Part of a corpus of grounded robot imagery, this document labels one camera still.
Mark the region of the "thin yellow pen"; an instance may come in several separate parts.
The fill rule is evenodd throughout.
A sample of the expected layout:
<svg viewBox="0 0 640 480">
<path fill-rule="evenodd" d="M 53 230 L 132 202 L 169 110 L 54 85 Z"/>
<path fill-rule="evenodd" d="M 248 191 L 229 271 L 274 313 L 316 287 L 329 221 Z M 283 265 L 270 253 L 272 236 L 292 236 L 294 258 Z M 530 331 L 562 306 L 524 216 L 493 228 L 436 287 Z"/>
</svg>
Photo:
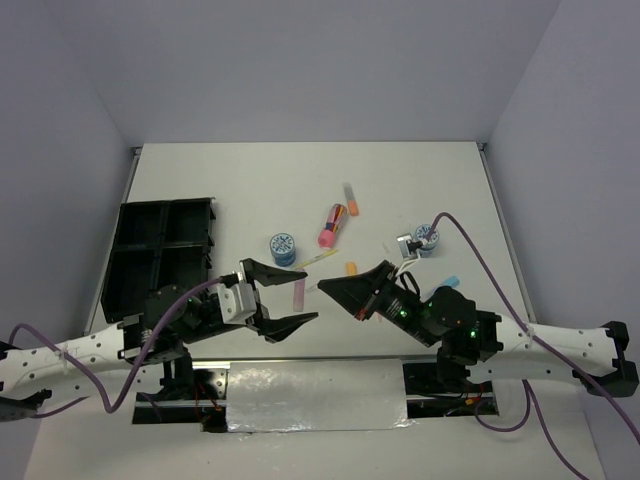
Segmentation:
<svg viewBox="0 0 640 480">
<path fill-rule="evenodd" d="M 305 261 L 303 261 L 303 262 L 301 262 L 299 264 L 294 265 L 292 268 L 294 270 L 305 269 L 306 267 L 308 267 L 308 266 L 310 266 L 310 265 L 312 265 L 314 263 L 317 263 L 317 262 L 319 262 L 321 260 L 324 260 L 324 259 L 326 259 L 326 258 L 328 258 L 328 257 L 330 257 L 330 256 L 332 256 L 332 255 L 334 255 L 334 254 L 336 254 L 338 252 L 339 252 L 338 249 L 327 250 L 327 251 L 325 251 L 325 252 L 323 252 L 321 254 L 318 254 L 318 255 L 316 255 L 316 256 L 308 259 L 308 260 L 305 260 Z"/>
</svg>

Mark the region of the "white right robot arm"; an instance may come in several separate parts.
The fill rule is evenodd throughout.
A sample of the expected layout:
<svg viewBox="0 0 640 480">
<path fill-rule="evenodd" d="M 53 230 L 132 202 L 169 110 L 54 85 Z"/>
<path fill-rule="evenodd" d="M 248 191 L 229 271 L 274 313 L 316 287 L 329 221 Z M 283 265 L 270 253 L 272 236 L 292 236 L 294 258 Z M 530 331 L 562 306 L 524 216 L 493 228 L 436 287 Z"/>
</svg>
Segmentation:
<svg viewBox="0 0 640 480">
<path fill-rule="evenodd" d="M 450 286 L 426 300 L 407 287 L 409 274 L 388 261 L 355 276 L 325 279 L 318 288 L 358 321 L 379 315 L 426 347 L 436 347 L 436 383 L 446 391 L 494 380 L 581 384 L 591 395 L 633 396 L 634 362 L 625 357 L 622 322 L 595 329 L 530 324 L 483 311 Z"/>
</svg>

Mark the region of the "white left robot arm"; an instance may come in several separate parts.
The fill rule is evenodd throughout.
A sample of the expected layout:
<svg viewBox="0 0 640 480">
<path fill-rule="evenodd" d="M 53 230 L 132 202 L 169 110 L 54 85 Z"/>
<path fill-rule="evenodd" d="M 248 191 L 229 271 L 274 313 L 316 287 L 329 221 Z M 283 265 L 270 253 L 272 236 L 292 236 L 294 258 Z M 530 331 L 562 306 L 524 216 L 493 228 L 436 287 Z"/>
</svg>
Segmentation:
<svg viewBox="0 0 640 480">
<path fill-rule="evenodd" d="M 33 348 L 1 345 L 1 419 L 44 417 L 51 401 L 70 408 L 96 395 L 107 413 L 135 392 L 152 401 L 182 399 L 205 388 L 188 345 L 240 329 L 279 343 L 317 318 L 297 313 L 272 319 L 258 288 L 294 283 L 303 272 L 281 270 L 245 259 L 240 269 L 187 288 L 170 284 L 153 291 L 142 311 L 85 336 L 53 343 L 21 323 L 38 340 Z"/>
</svg>

